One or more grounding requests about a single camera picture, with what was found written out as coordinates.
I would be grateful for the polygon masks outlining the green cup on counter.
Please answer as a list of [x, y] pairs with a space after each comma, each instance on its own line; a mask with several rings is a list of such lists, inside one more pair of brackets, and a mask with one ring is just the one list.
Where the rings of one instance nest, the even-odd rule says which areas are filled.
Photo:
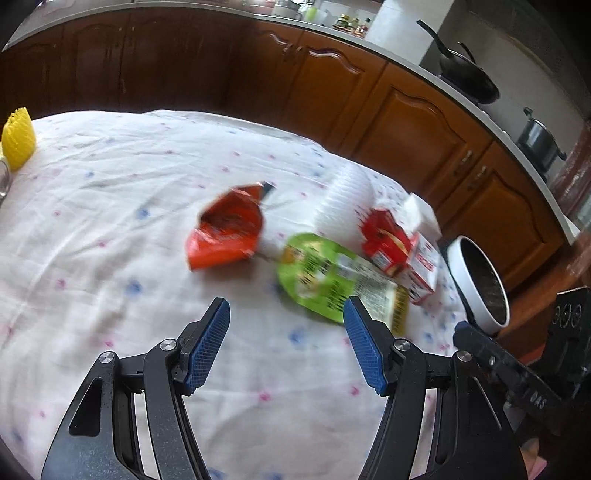
[[308, 7], [308, 10], [304, 13], [304, 20], [307, 22], [313, 22], [315, 20], [315, 16], [318, 13], [318, 8], [315, 6]]

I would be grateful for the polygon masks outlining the white foam fruit net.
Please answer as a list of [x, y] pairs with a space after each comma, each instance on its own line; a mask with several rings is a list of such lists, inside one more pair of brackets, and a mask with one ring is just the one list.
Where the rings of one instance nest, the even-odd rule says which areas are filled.
[[362, 254], [362, 226], [375, 203], [370, 178], [356, 163], [348, 163], [335, 174], [327, 195], [315, 213], [318, 235]]

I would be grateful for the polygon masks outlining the black wok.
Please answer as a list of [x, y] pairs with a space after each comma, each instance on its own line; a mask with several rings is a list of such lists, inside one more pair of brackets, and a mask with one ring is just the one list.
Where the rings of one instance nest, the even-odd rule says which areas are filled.
[[468, 47], [462, 47], [468, 56], [450, 50], [438, 33], [422, 20], [416, 23], [423, 28], [435, 42], [439, 50], [440, 78], [460, 91], [475, 104], [489, 105], [500, 99], [500, 91], [489, 75], [476, 63]]

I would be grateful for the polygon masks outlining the condiment jars on counter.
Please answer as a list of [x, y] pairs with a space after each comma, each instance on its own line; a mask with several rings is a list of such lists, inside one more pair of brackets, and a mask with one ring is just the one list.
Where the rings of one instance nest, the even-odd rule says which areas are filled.
[[352, 18], [349, 15], [342, 14], [335, 19], [332, 28], [342, 32], [352, 34], [356, 37], [365, 38], [370, 29], [371, 18], [366, 18], [365, 21], [360, 22], [359, 18]]

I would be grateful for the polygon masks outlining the green food pouch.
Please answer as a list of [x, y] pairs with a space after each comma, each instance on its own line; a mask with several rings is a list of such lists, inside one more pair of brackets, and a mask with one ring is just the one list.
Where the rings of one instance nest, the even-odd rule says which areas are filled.
[[356, 296], [370, 316], [387, 324], [394, 335], [406, 332], [408, 289], [334, 241], [314, 233], [290, 237], [277, 277], [295, 303], [331, 321], [344, 322], [344, 303]]

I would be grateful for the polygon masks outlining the floral white tablecloth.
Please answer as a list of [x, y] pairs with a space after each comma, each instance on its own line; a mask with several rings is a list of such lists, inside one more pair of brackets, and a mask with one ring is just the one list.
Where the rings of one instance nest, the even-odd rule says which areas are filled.
[[[315, 230], [339, 179], [398, 208], [406, 191], [311, 140], [198, 112], [69, 112], [33, 123], [36, 150], [1, 207], [1, 435], [39, 476], [95, 358], [148, 351], [217, 296], [231, 321], [186, 402], [216, 479], [354, 479], [384, 400], [346, 331], [287, 297], [276, 264]], [[259, 251], [190, 271], [198, 215], [235, 186], [269, 182]]]

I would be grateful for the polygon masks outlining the brown lower kitchen cabinets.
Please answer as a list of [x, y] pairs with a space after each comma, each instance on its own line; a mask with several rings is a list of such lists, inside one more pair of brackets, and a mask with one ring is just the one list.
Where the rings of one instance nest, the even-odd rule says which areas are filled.
[[572, 243], [541, 176], [438, 78], [315, 29], [211, 6], [114, 6], [1, 51], [1, 111], [197, 110], [308, 137], [419, 194], [508, 289]]

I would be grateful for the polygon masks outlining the red white milk carton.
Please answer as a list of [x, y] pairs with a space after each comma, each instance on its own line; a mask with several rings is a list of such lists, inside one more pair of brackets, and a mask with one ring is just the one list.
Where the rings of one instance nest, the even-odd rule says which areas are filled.
[[414, 304], [435, 293], [442, 233], [432, 207], [412, 194], [396, 212], [370, 210], [361, 227], [363, 252], [388, 277], [409, 291]]

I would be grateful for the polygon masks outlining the black white trash bin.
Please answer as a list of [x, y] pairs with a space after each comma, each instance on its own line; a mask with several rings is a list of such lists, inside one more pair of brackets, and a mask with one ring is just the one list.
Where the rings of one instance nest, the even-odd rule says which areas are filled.
[[458, 236], [446, 250], [446, 260], [473, 322], [494, 336], [510, 323], [504, 284], [484, 251], [469, 237]]

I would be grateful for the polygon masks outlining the orange snack bag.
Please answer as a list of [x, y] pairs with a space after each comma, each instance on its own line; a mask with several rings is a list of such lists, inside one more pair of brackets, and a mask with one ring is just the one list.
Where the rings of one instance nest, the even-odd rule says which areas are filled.
[[263, 231], [262, 203], [269, 182], [236, 186], [205, 208], [185, 242], [190, 271], [249, 259]]

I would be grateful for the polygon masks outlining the steel cooking pot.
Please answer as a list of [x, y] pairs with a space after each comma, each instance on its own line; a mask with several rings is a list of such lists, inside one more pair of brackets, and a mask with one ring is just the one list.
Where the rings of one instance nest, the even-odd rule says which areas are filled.
[[560, 149], [552, 133], [533, 115], [533, 110], [525, 107], [526, 125], [517, 140], [517, 147], [526, 156], [536, 171], [546, 177], [552, 164], [564, 161], [567, 154]]

